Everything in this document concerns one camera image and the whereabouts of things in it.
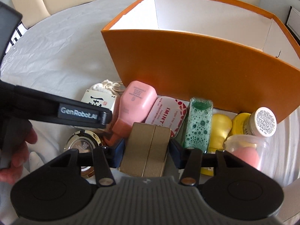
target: pink pump bottle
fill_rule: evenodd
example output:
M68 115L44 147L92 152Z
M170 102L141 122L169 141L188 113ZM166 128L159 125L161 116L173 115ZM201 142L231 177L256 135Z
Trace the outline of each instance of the pink pump bottle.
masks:
M113 146L120 138L128 138L134 122L142 122L148 116L157 99L155 89L145 83L132 81L120 99L119 117L112 128L113 135L105 138Z

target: gray ribbed surface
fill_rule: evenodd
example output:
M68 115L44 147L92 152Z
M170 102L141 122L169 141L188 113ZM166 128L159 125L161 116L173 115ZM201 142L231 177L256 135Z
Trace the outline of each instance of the gray ribbed surface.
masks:
M196 188L184 187L172 177L123 178L120 184L98 189L82 211L55 222L32 222L24 218L14 225L280 225L274 217L239 221L218 214Z

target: round compact case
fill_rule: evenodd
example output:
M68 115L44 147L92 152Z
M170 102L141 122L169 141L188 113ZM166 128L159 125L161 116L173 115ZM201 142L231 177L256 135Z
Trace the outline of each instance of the round compact case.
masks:
M97 146L102 146L103 141L92 131L80 130L74 133L68 140L64 147L64 152L69 149L78 149L79 153L92 152ZM81 176L85 179L94 175L94 168L92 166L82 166Z

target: green bubble-patterned container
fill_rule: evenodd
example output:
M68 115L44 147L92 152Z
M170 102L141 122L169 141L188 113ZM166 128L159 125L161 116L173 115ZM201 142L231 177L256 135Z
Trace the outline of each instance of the green bubble-patterned container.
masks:
M198 148L207 151L212 129L213 103L210 100L192 98L185 132L185 148Z

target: silver screw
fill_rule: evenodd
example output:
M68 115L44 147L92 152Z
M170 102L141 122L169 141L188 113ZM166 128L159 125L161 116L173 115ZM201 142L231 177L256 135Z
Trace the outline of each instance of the silver screw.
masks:
M196 180L193 178L183 178L181 183L187 186L193 186L196 184Z
M99 180L99 183L102 186L110 186L113 184L113 180L111 178L102 178Z

